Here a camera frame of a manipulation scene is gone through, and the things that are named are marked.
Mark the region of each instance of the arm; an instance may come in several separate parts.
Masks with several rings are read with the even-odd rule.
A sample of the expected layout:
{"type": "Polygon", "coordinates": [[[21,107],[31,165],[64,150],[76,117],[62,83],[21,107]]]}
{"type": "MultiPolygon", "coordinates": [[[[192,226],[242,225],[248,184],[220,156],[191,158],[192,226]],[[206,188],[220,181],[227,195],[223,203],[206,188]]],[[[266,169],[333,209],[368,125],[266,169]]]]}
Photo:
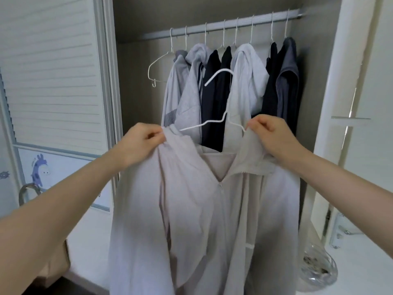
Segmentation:
{"type": "Polygon", "coordinates": [[[305,149],[281,118],[258,115],[248,126],[284,167],[299,174],[393,258],[393,193],[305,149]]]}
{"type": "Polygon", "coordinates": [[[165,141],[159,125],[137,124],[110,151],[0,221],[0,294],[21,294],[106,183],[165,141]]]}

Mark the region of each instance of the wardrobe door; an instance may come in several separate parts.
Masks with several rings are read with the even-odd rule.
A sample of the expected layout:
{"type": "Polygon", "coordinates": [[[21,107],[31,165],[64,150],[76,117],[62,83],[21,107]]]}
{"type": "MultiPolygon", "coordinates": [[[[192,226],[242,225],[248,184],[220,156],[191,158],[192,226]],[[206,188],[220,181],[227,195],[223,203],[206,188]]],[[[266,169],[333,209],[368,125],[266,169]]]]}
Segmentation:
{"type": "Polygon", "coordinates": [[[89,156],[112,145],[96,1],[2,1],[0,72],[14,145],[89,156]]]}

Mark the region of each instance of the purple giraffe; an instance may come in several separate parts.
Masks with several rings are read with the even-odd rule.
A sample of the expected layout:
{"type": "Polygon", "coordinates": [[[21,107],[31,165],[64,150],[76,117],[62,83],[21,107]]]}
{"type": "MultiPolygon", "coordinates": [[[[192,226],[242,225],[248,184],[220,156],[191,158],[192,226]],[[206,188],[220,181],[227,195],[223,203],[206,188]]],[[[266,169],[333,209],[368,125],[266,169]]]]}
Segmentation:
{"type": "Polygon", "coordinates": [[[47,165],[46,159],[44,159],[44,156],[42,154],[37,155],[38,160],[34,163],[33,167],[33,172],[32,172],[32,179],[33,183],[35,183],[37,186],[42,187],[42,182],[40,175],[38,174],[38,169],[40,166],[47,165]]]}

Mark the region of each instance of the jacket collar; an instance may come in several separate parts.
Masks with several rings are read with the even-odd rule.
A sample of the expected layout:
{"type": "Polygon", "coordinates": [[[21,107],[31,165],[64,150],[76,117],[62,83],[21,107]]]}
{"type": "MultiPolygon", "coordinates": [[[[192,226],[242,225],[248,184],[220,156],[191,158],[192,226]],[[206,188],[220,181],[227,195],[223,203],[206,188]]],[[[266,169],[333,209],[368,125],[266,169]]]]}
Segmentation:
{"type": "MultiPolygon", "coordinates": [[[[200,171],[211,173],[190,136],[182,135],[173,124],[164,128],[164,134],[166,143],[170,145],[179,159],[193,165],[200,171]]],[[[272,173],[276,165],[277,160],[267,153],[258,136],[248,129],[241,140],[240,148],[226,177],[237,173],[263,176],[272,173]]]]}

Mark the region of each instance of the metal handle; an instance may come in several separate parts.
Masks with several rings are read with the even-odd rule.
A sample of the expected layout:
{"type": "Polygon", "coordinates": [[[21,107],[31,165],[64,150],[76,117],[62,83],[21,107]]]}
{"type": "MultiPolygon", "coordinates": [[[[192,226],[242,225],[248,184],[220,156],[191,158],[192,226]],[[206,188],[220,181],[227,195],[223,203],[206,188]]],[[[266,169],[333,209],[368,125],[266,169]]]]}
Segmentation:
{"type": "Polygon", "coordinates": [[[346,228],[343,226],[339,225],[338,228],[345,234],[345,235],[364,235],[363,232],[356,232],[352,233],[351,231],[348,231],[346,228]]]}
{"type": "Polygon", "coordinates": [[[31,188],[31,189],[35,190],[37,195],[41,194],[40,188],[35,183],[27,183],[27,184],[23,185],[19,191],[19,207],[25,203],[23,195],[26,192],[27,188],[31,188]]]}

